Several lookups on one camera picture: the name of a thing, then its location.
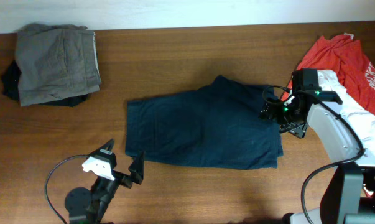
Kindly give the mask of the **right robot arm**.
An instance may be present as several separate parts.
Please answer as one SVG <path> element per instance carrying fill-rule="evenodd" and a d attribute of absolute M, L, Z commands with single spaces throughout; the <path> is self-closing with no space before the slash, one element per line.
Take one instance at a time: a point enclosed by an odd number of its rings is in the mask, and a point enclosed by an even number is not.
<path fill-rule="evenodd" d="M 361 107 L 332 70 L 304 68 L 292 73 L 286 98 L 264 89 L 261 119 L 275 121 L 280 133 L 303 138 L 312 128 L 331 164 L 313 171 L 300 193 L 301 213 L 287 213 L 283 223 L 375 223 L 375 115 Z M 335 172 L 320 206 L 308 210 L 305 191 L 320 172 Z"/>

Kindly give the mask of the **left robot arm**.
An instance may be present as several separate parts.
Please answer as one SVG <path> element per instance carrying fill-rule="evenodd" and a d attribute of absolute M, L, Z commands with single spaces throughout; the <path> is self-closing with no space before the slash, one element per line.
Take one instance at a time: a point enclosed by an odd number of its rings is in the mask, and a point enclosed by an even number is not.
<path fill-rule="evenodd" d="M 97 176 L 90 189 L 77 187 L 65 198 L 70 224 L 100 223 L 107 211 L 118 187 L 131 188 L 141 184 L 144 179 L 144 157 L 142 151 L 128 168 L 129 174 L 114 170 L 117 165 L 116 155 L 112 151 L 114 140 L 109 140 L 99 149 L 88 154 L 82 164 L 84 172 Z"/>

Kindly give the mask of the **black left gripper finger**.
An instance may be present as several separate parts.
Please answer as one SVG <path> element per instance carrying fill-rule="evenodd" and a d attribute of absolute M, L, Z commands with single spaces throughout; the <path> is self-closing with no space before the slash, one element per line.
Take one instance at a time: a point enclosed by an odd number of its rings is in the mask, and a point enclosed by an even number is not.
<path fill-rule="evenodd" d="M 142 184 L 144 180 L 144 158 L 145 152 L 142 151 L 137 157 L 134 158 L 128 170 L 130 172 L 130 179 L 135 184 Z"/>
<path fill-rule="evenodd" d="M 93 152 L 89 153 L 89 155 L 94 156 L 94 155 L 97 155 L 99 153 L 111 155 L 113 153 L 112 152 L 113 146 L 114 146 L 114 139 L 110 139 L 108 142 L 103 144 L 97 150 L 94 150 Z"/>

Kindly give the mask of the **navy blue shorts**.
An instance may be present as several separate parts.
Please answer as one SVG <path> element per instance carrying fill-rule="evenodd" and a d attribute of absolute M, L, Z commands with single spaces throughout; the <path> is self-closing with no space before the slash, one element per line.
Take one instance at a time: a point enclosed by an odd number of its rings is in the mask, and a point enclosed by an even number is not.
<path fill-rule="evenodd" d="M 279 125 L 259 117 L 266 88 L 219 75 L 197 90 L 128 101 L 125 153 L 176 166 L 276 168 Z"/>

